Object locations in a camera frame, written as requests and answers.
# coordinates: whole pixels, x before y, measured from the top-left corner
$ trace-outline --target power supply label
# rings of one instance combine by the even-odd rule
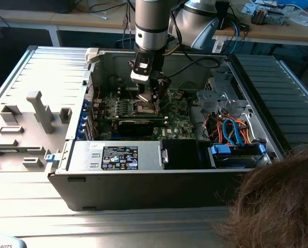
[[[138,146],[104,146],[101,169],[138,169]]]

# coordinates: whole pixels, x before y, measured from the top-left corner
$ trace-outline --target connector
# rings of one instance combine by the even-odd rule
[[[128,28],[128,15],[126,14],[123,18],[123,25],[122,25],[122,28],[123,29],[127,29]]]

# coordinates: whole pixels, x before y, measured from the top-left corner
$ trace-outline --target wire bundle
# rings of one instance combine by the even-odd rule
[[[209,122],[209,117],[205,121],[204,125],[208,126],[208,122]],[[233,130],[230,133],[230,135],[227,135],[227,133],[226,133],[226,126],[227,125],[233,126]],[[251,139],[249,137],[249,127],[243,121],[241,121],[240,119],[236,119],[232,116],[221,116],[216,121],[216,127],[217,127],[217,129],[215,129],[208,136],[208,138],[210,140],[213,140],[214,142],[217,141],[218,143],[225,143],[227,145],[234,146],[235,143],[231,139],[231,136],[234,133],[238,144],[242,145],[243,142],[245,144],[251,144],[252,143]]]

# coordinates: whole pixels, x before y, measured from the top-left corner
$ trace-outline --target workbench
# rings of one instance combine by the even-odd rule
[[[248,3],[247,0],[235,0],[232,2],[236,16],[241,22],[250,25],[250,31],[245,41],[262,42],[274,44],[308,45],[308,27],[286,20],[282,26],[279,25],[254,25],[251,24],[250,15],[241,14],[242,6]],[[120,4],[118,0],[112,0],[109,4],[100,5],[98,9],[105,9]],[[46,29],[50,33],[52,45],[61,46],[59,37],[60,30],[97,32],[97,33],[117,33],[123,32],[122,22],[125,15],[126,6],[117,7],[107,11],[108,19],[104,20],[90,13],[82,13],[74,9],[70,14],[59,14],[52,12],[38,11],[17,11],[0,10],[0,16],[10,27]],[[134,13],[131,13],[132,33],[134,34]],[[0,19],[0,27],[6,27]],[[217,30],[213,39],[216,40],[215,46],[231,39],[234,30],[228,27],[224,30]]]

